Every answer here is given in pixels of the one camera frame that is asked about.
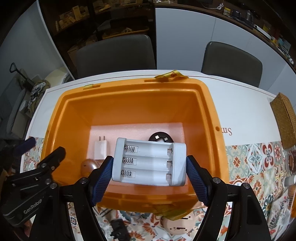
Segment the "silver egg-shaped device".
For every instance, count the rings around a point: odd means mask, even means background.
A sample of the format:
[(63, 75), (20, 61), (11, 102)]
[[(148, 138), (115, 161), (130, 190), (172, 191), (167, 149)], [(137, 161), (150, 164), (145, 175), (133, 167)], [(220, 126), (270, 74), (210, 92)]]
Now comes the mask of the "silver egg-shaped device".
[(80, 173), (82, 177), (88, 177), (91, 172), (100, 167), (102, 161), (94, 159), (86, 159), (81, 163)]

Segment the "peach round plastic gadget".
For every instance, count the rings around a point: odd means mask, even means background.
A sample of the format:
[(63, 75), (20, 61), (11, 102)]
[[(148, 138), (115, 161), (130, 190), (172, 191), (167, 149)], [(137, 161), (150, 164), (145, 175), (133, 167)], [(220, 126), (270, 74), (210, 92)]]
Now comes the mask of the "peach round plastic gadget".
[(193, 212), (178, 220), (163, 218), (164, 229), (172, 235), (183, 235), (191, 231), (196, 224), (196, 216)]

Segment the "white battery holder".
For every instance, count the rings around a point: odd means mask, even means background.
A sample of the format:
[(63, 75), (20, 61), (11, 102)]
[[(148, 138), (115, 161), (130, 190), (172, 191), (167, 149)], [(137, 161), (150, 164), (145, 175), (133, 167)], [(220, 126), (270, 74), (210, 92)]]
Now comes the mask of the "white battery holder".
[(112, 180), (137, 185), (184, 186), (186, 153), (184, 143), (118, 138)]

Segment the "patterned tile table runner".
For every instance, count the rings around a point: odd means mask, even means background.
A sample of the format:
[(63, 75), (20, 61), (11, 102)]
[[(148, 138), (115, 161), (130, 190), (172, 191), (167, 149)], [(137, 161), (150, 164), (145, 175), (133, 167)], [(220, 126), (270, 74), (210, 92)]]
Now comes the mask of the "patterned tile table runner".
[[(284, 179), (291, 175), (288, 156), (292, 150), (284, 150), (280, 141), (235, 145), (226, 147), (230, 184), (249, 183), (259, 200), (272, 240), (280, 240), (291, 226), (291, 198), (284, 187)], [(164, 219), (152, 213), (138, 213), (95, 208), (95, 215), (108, 240), (111, 237), (110, 222), (122, 219), (132, 240), (192, 240), (205, 215), (206, 208), (194, 210), (194, 226), (181, 235), (169, 234)]]

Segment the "woven wicker box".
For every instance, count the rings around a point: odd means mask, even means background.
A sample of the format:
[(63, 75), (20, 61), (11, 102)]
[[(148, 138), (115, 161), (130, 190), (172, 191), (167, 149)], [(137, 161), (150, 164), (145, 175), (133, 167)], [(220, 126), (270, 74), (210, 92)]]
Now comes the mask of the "woven wicker box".
[(284, 149), (295, 146), (295, 112), (287, 96), (281, 92), (270, 103)]

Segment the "dark wooden shelf unit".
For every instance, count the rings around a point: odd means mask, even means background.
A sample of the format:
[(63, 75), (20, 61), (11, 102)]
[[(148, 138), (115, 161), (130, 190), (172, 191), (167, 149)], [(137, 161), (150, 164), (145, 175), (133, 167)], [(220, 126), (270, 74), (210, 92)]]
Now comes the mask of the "dark wooden shelf unit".
[(243, 20), (222, 15), (221, 10), (210, 10), (205, 3), (193, 1), (38, 1), (38, 9), (50, 39), (74, 77), (76, 61), (70, 54), (72, 47), (83, 47), (87, 41), (101, 41), (116, 36), (145, 34), (152, 49), (157, 51), (156, 9), (168, 8), (217, 17), (246, 30), (267, 44), (290, 68), (294, 64), (287, 56), (255, 28)]

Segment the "orange plastic storage box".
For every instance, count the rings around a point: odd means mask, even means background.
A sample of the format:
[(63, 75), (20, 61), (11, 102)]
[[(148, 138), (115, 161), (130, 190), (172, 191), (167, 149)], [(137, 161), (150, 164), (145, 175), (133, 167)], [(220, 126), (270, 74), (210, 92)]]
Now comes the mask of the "orange plastic storage box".
[(46, 157), (57, 147), (65, 159), (53, 172), (61, 185), (81, 178), (92, 126), (135, 123), (182, 123), (187, 154), (214, 177), (229, 181), (222, 129), (210, 91), (196, 79), (144, 82), (114, 81), (68, 90), (59, 98), (42, 150)]

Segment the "grey chair left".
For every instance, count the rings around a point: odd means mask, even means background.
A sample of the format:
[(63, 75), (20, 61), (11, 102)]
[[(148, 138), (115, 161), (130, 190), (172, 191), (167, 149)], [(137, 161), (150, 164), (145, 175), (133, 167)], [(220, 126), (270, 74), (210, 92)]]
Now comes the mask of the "grey chair left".
[(156, 69), (151, 39), (127, 35), (87, 45), (76, 53), (79, 78), (111, 72)]

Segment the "grey chair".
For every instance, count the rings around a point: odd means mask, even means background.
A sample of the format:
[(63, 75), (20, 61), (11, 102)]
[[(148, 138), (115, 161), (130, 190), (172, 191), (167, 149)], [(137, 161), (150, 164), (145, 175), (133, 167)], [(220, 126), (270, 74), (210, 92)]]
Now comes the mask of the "grey chair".
[(111, 72), (156, 69), (151, 39), (127, 35), (87, 45), (76, 53), (79, 78)]
[(201, 72), (259, 87), (263, 66), (253, 55), (222, 42), (207, 44)]

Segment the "grey chair right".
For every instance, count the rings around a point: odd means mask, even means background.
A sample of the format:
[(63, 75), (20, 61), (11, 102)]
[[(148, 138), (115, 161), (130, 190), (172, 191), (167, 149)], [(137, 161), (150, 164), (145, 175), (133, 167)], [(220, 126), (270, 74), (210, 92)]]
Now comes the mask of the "grey chair right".
[(263, 66), (253, 55), (222, 42), (207, 44), (201, 72), (259, 87)]

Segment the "black folding clip mount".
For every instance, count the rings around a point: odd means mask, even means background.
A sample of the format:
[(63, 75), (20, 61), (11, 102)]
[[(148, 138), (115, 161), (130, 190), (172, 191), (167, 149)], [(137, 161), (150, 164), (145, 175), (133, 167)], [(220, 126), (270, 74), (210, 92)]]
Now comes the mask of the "black folding clip mount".
[(111, 236), (119, 241), (130, 241), (131, 237), (122, 219), (115, 219), (110, 222), (113, 231)]

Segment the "white wall charger plug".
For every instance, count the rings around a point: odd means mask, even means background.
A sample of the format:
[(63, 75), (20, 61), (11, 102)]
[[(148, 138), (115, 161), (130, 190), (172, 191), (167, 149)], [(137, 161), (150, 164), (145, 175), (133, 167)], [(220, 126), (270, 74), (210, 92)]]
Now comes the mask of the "white wall charger plug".
[(105, 136), (99, 137), (98, 141), (94, 143), (94, 159), (95, 160), (104, 160), (107, 157), (107, 145), (108, 141)]

